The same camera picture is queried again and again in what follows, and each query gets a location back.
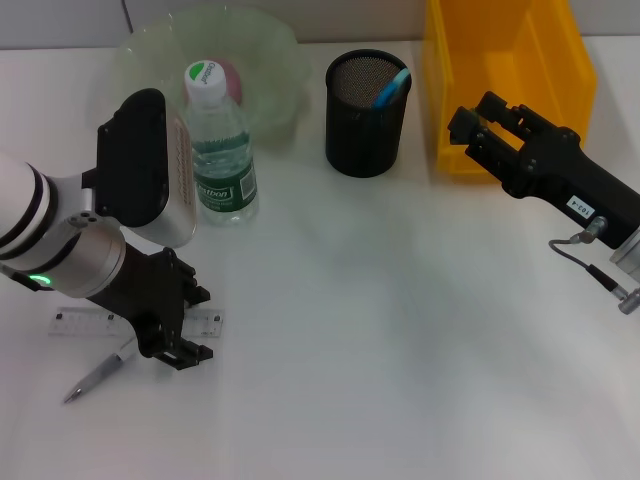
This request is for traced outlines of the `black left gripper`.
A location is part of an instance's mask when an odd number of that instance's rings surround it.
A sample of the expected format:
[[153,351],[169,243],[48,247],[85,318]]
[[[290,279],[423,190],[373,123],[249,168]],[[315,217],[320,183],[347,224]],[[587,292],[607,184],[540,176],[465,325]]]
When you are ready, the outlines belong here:
[[142,355],[180,371],[214,355],[208,346],[181,338],[184,301],[195,306],[210,300],[195,276],[193,267],[178,267],[171,249],[147,255],[127,245],[118,273],[87,299],[129,322]]

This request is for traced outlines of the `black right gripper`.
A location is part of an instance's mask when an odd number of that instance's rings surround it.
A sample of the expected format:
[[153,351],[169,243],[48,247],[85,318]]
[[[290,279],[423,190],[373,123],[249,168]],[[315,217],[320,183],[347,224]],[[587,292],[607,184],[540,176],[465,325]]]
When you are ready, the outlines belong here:
[[[480,119],[521,140],[519,152]],[[588,158],[577,134],[555,128],[526,105],[509,107],[488,91],[474,110],[459,107],[448,129],[450,142],[465,145],[465,154],[512,197],[544,200],[582,227],[604,217],[601,241],[609,248],[620,247],[639,228],[639,194]]]

